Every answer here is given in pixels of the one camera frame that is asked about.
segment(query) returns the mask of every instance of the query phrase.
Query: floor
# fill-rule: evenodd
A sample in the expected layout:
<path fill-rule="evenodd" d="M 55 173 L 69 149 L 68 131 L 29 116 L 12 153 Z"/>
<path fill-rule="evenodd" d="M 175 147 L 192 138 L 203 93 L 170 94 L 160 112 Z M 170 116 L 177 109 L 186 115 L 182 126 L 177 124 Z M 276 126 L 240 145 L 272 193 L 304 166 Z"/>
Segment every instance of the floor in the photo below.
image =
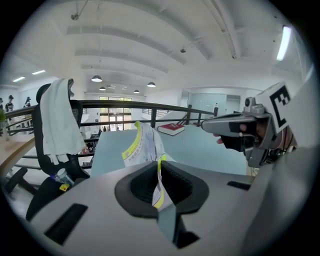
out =
<path fill-rule="evenodd" d="M 33 195 L 31 193 L 25 191 L 23 188 L 17 185 L 7 197 L 7 200 L 11 205 L 13 211 L 19 217 L 25 219 L 32 198 Z"/>

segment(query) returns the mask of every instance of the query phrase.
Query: ceiling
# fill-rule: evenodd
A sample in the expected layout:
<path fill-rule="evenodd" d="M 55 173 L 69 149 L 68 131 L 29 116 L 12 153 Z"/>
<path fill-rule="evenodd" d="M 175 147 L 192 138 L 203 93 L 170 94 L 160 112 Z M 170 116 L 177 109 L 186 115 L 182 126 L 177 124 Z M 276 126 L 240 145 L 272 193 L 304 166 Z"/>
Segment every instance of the ceiling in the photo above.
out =
<path fill-rule="evenodd" d="M 72 46 L 88 88 L 92 88 L 91 77 L 100 75 L 117 87 L 150 91 L 214 87 L 217 85 L 210 81 L 216 81 L 217 75 L 232 76 L 235 69 L 237 74 L 245 70 L 253 77 L 257 68 L 267 70 L 268 75 L 299 76 L 301 66 L 293 36 L 284 60 L 276 61 L 282 27 L 288 22 L 264 2 L 52 0 L 48 15 Z M 72 20 L 71 15 L 82 8 L 78 20 Z M 39 68 L 12 56 L 5 69 L 6 79 L 27 76 Z M 151 81 L 157 88 L 146 87 Z"/>
<path fill-rule="evenodd" d="M 6 54 L 6 59 L 7 61 L 3 62 L 0 70 L 0 85 L 19 88 L 21 85 L 34 83 L 51 76 L 48 72 L 33 75 L 32 73 L 44 69 L 21 56 L 13 54 L 12 51 Z M 25 77 L 25 79 L 13 82 L 13 80 L 20 77 Z"/>

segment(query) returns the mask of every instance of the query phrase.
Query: gray desk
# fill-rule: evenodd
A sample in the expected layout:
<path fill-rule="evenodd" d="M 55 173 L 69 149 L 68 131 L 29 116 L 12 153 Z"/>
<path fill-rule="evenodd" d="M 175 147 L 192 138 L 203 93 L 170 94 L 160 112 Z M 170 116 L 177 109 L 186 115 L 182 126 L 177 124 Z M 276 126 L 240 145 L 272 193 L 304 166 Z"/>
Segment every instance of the gray desk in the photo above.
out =
<path fill-rule="evenodd" d="M 246 175 L 244 154 L 217 144 L 217 138 L 200 127 L 186 125 L 185 130 L 175 136 L 159 134 L 165 152 L 178 163 L 221 173 Z M 136 135 L 137 130 L 102 132 L 94 154 L 91 176 L 124 168 L 122 152 L 133 143 Z"/>

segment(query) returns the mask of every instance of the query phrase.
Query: water bottle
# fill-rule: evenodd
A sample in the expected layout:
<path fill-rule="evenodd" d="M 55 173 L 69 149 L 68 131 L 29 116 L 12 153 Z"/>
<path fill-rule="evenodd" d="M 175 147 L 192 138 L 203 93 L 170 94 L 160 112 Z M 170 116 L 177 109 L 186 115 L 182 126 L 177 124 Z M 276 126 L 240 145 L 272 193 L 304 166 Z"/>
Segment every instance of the water bottle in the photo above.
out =
<path fill-rule="evenodd" d="M 68 176 L 65 168 L 60 169 L 56 176 L 59 178 L 59 182 L 64 184 L 70 184 L 71 186 L 74 184 L 74 181 Z"/>

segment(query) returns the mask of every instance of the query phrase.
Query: wooden table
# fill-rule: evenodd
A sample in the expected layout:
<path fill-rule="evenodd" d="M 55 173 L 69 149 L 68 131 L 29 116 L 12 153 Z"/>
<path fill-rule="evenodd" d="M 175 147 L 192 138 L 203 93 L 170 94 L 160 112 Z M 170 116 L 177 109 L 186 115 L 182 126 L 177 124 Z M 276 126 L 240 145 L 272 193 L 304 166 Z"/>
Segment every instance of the wooden table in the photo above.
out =
<path fill-rule="evenodd" d="M 35 146 L 33 134 L 16 134 L 5 141 L 0 137 L 0 176 L 5 176 L 8 171 Z"/>

